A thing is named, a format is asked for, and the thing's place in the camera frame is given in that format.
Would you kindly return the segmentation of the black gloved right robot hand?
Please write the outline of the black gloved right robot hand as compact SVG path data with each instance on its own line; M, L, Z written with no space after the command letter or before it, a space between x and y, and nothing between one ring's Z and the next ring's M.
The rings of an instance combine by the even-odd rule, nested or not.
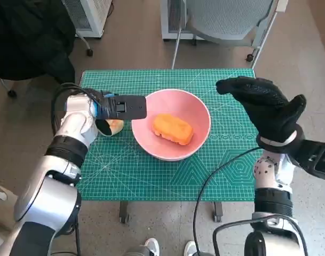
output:
M261 137L279 143L294 133L307 103L302 94L289 101L272 81L263 78L222 79L216 89L221 95L230 93L244 107Z

